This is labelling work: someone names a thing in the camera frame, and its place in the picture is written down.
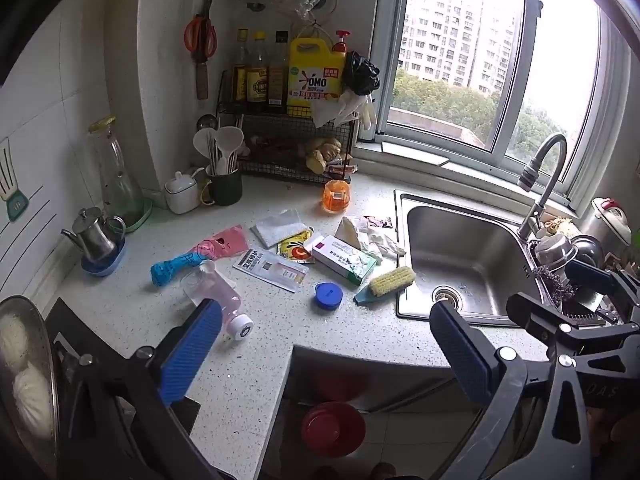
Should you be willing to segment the white napkin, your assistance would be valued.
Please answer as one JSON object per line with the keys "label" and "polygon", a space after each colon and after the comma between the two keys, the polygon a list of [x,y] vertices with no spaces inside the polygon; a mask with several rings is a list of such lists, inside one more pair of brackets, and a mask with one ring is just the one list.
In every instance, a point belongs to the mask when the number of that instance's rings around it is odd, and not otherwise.
{"label": "white napkin", "polygon": [[304,232],[305,223],[299,218],[296,209],[285,209],[280,214],[273,214],[258,220],[252,227],[253,233],[265,248],[271,248],[282,240]]}

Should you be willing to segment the blue round lid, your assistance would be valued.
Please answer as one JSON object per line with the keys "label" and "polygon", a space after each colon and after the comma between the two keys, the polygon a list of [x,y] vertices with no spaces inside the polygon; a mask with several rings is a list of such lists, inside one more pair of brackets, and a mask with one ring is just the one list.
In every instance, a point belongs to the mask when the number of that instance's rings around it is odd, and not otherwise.
{"label": "blue round lid", "polygon": [[314,289],[314,302],[321,310],[336,310],[341,305],[343,297],[341,287],[332,282],[319,283]]}

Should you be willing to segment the white plastic bag on rack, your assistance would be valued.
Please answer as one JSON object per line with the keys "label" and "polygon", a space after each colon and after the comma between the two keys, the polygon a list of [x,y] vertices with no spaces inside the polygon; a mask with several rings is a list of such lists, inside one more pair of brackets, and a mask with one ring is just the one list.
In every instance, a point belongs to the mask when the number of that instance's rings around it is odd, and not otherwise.
{"label": "white plastic bag on rack", "polygon": [[375,109],[370,94],[358,96],[347,89],[336,101],[317,100],[310,102],[311,118],[316,128],[332,122],[335,127],[353,122],[360,128],[370,130],[376,125]]}

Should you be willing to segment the black plastic bag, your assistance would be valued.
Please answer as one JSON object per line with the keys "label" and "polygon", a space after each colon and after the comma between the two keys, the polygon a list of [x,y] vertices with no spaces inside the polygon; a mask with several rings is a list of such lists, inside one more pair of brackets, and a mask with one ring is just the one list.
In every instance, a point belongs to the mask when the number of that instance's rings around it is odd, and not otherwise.
{"label": "black plastic bag", "polygon": [[380,69],[356,51],[346,54],[343,84],[356,94],[368,96],[380,88]]}

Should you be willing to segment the white pink sachet packet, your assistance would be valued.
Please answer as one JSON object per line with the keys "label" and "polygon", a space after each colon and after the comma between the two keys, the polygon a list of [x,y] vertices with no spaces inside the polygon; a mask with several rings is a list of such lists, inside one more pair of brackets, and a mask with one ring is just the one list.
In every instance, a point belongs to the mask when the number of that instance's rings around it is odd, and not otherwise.
{"label": "white pink sachet packet", "polygon": [[233,267],[292,294],[298,292],[308,273],[306,266],[257,248],[248,248]]}

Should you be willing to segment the brown sauce bottle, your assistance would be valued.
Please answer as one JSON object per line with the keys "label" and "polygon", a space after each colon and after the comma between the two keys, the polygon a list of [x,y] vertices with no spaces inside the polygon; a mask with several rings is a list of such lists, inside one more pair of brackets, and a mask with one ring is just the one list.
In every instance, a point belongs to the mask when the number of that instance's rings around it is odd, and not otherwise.
{"label": "brown sauce bottle", "polygon": [[248,102],[265,103],[268,93],[268,60],[266,33],[254,32],[253,49],[250,50],[250,65],[246,73],[246,97]]}

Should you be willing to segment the yellow detergent jug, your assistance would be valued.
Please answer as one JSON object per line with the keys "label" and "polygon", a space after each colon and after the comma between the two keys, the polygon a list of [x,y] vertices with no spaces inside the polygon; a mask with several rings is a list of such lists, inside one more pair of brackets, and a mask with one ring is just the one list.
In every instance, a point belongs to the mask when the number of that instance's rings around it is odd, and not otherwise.
{"label": "yellow detergent jug", "polygon": [[346,53],[335,51],[320,38],[295,38],[288,57],[287,106],[310,107],[337,101],[343,92]]}

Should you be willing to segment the black gas stove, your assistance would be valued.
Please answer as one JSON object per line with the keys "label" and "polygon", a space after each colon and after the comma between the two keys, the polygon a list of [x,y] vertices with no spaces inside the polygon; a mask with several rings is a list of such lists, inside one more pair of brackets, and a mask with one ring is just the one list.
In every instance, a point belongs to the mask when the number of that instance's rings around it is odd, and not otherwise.
{"label": "black gas stove", "polygon": [[158,345],[124,358],[63,300],[54,304],[46,326],[57,339],[62,474],[116,479],[209,474],[209,463],[190,436],[200,406],[187,395],[166,406],[158,393]]}

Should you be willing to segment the white rice paddle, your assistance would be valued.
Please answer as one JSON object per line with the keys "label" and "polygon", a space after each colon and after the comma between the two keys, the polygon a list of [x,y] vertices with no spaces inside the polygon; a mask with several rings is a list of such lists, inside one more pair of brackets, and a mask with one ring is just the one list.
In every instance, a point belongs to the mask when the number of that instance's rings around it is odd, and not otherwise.
{"label": "white rice paddle", "polygon": [[224,126],[216,131],[216,145],[219,157],[216,162],[217,174],[231,174],[234,170],[234,158],[242,148],[243,131],[235,126]]}

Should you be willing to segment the wok with buns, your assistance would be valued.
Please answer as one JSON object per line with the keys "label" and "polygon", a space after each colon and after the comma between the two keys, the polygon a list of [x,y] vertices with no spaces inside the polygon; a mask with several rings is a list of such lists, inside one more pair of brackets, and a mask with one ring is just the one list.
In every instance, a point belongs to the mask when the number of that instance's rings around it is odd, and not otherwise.
{"label": "wok with buns", "polygon": [[21,445],[48,479],[58,475],[58,394],[52,349],[37,307],[1,301],[1,400]]}

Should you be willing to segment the white tissue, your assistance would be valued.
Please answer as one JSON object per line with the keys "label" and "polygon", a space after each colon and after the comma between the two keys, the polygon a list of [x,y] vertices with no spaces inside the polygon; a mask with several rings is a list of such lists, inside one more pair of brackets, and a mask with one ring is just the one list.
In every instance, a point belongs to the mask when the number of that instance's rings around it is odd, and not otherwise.
{"label": "white tissue", "polygon": [[371,228],[364,216],[343,217],[334,236],[375,258],[378,264],[384,259],[407,255],[404,246],[397,241],[394,228]]}

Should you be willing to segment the blue saucer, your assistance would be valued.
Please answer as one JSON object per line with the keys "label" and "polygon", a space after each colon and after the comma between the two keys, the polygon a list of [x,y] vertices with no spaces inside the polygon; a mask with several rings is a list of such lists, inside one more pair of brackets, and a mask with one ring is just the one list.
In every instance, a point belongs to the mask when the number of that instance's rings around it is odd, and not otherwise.
{"label": "blue saucer", "polygon": [[119,263],[122,262],[122,258],[124,258],[125,252],[126,240],[122,240],[117,244],[116,252],[97,262],[92,262],[86,257],[82,257],[80,260],[81,269],[96,278],[106,278],[117,269]]}

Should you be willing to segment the white rice cooker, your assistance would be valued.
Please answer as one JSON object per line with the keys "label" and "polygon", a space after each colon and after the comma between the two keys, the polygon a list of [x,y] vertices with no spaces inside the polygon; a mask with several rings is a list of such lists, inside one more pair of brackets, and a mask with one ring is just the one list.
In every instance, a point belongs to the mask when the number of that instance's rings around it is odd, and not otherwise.
{"label": "white rice cooker", "polygon": [[609,197],[591,200],[579,229],[598,240],[604,252],[619,255],[631,244],[631,228],[625,211]]}

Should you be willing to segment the steel bowl by faucet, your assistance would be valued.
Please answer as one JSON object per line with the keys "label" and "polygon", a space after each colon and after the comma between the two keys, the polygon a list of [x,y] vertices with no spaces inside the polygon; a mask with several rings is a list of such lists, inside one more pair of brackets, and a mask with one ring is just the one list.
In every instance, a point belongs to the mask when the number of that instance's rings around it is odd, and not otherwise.
{"label": "steel bowl by faucet", "polygon": [[556,233],[537,240],[534,256],[540,266],[557,269],[574,259],[578,253],[575,244],[564,234]]}

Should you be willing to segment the glass carafe bottle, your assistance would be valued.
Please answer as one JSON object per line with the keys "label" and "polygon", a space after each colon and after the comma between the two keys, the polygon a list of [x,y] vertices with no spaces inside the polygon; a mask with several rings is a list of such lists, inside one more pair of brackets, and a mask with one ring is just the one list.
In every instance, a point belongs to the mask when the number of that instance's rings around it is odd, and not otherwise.
{"label": "glass carafe bottle", "polygon": [[126,168],[124,153],[113,132],[116,117],[108,115],[88,129],[98,161],[101,194],[109,216],[136,221],[143,211],[144,197],[136,179]]}

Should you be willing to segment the yellow yeast packet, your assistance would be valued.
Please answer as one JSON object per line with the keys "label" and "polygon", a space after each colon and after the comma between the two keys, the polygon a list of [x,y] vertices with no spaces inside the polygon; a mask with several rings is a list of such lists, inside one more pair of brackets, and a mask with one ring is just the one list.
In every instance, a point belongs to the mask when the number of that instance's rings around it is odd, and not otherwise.
{"label": "yellow yeast packet", "polygon": [[305,231],[292,235],[277,244],[277,254],[285,259],[294,261],[299,264],[313,264],[314,257],[307,252],[305,243],[314,235],[313,228],[307,228]]}

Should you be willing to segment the orange plastic cup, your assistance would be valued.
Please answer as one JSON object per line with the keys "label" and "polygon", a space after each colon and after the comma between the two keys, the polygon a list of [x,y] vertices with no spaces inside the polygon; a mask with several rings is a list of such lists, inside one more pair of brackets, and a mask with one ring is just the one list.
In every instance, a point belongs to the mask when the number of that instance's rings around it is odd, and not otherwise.
{"label": "orange plastic cup", "polygon": [[344,180],[331,180],[323,188],[321,206],[331,214],[344,212],[350,203],[350,185]]}

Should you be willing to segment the white sugar pot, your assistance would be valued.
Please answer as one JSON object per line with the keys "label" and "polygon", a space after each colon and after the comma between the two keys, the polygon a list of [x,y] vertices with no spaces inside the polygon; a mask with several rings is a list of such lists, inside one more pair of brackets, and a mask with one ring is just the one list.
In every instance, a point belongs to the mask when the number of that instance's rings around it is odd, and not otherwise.
{"label": "white sugar pot", "polygon": [[200,188],[196,177],[204,170],[196,168],[191,172],[176,171],[164,185],[165,200],[173,214],[187,214],[201,205]]}

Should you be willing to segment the red trash bin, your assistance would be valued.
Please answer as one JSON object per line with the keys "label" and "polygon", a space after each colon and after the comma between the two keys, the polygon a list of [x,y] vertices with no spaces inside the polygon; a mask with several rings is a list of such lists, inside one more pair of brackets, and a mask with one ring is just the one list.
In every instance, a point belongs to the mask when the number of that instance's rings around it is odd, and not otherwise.
{"label": "red trash bin", "polygon": [[350,404],[326,402],[306,413],[299,432],[310,452],[324,458],[342,458],[363,444],[367,425],[360,411]]}

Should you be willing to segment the red sauce packet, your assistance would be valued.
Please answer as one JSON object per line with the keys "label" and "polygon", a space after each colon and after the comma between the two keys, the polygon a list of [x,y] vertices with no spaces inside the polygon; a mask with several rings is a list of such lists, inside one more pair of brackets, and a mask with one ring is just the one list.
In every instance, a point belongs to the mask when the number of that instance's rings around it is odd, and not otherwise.
{"label": "red sauce packet", "polygon": [[369,216],[368,214],[364,216],[364,218],[367,220],[368,226],[371,228],[393,229],[394,227],[391,218],[382,219],[375,216]]}

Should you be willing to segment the clear plastic bottle white cap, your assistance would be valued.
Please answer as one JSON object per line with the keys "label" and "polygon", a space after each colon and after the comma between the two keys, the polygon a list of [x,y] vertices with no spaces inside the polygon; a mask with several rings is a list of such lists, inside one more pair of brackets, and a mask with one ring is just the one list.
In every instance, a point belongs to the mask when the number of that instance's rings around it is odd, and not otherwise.
{"label": "clear plastic bottle white cap", "polygon": [[239,293],[216,270],[213,260],[204,260],[186,274],[180,282],[186,296],[197,306],[205,299],[220,305],[222,327],[236,341],[244,340],[253,330],[254,322],[242,308]]}

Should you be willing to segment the dark green mug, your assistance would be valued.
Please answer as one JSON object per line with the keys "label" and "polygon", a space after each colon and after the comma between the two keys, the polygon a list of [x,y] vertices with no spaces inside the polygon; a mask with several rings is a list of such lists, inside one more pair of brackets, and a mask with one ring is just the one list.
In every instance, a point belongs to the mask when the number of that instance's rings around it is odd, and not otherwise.
{"label": "dark green mug", "polygon": [[235,169],[231,174],[213,174],[211,166],[205,168],[205,182],[200,201],[204,206],[231,206],[242,197],[242,174]]}

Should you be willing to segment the red handled scissors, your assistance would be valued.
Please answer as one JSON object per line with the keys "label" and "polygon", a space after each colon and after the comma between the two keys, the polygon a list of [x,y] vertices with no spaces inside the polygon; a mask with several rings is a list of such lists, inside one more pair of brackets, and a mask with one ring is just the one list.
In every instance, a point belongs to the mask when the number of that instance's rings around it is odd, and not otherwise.
{"label": "red handled scissors", "polygon": [[199,101],[208,99],[207,62],[217,51],[217,33],[210,20],[210,8],[214,0],[203,0],[198,12],[183,33],[183,43],[195,63],[195,90]]}

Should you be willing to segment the green tray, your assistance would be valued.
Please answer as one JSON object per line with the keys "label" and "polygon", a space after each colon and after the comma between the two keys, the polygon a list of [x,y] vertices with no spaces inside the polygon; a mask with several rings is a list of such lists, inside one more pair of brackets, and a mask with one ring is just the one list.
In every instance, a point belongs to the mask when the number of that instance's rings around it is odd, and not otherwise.
{"label": "green tray", "polygon": [[146,220],[148,220],[151,217],[152,211],[153,211],[153,201],[150,198],[145,197],[143,202],[142,215],[136,221],[125,222],[126,224],[125,233],[130,234],[130,233],[133,233],[134,231],[137,231],[137,229],[140,229],[145,224]]}

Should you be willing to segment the small steel teapot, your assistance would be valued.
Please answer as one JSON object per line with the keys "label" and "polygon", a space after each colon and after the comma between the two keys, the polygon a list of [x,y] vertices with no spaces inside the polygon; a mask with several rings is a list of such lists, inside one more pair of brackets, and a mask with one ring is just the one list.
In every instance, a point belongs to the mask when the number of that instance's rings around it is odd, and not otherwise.
{"label": "small steel teapot", "polygon": [[111,258],[125,239],[126,222],[119,216],[104,216],[99,207],[82,208],[72,229],[61,234],[70,240],[92,262]]}

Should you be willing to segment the yellow bristle scrub brush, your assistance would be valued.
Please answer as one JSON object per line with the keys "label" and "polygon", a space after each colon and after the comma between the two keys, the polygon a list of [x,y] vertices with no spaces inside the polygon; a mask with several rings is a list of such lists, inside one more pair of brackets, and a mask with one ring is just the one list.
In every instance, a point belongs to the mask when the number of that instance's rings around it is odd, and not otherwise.
{"label": "yellow bristle scrub brush", "polygon": [[357,292],[354,297],[355,304],[358,304],[358,306],[375,304],[378,301],[395,296],[412,285],[415,279],[416,274],[411,268],[398,266],[393,271],[377,276],[366,287],[363,287],[360,292]]}

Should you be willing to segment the stainless steel sink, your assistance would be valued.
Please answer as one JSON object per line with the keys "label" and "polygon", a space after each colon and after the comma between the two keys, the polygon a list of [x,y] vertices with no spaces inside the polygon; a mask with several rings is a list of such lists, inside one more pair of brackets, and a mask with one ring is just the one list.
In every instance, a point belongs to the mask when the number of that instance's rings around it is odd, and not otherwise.
{"label": "stainless steel sink", "polygon": [[445,300],[469,323],[513,327],[506,300],[517,292],[548,304],[544,283],[534,274],[529,246],[516,225],[475,206],[397,190],[394,192],[398,259],[416,274],[396,299],[398,318],[426,321],[433,304]]}

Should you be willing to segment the ginger root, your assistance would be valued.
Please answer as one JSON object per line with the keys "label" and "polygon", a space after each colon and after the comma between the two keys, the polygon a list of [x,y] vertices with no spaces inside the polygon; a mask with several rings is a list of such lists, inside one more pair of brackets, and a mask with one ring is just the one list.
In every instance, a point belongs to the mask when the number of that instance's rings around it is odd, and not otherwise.
{"label": "ginger root", "polygon": [[306,167],[313,174],[323,174],[329,162],[340,156],[342,144],[334,138],[311,139],[305,148]]}

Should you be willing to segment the white green medicine box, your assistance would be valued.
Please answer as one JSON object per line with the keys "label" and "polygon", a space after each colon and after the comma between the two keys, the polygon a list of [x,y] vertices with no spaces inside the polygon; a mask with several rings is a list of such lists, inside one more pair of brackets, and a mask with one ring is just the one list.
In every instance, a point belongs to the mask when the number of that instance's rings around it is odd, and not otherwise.
{"label": "white green medicine box", "polygon": [[316,234],[306,241],[304,248],[320,263],[355,285],[361,285],[378,264],[375,258],[332,235]]}

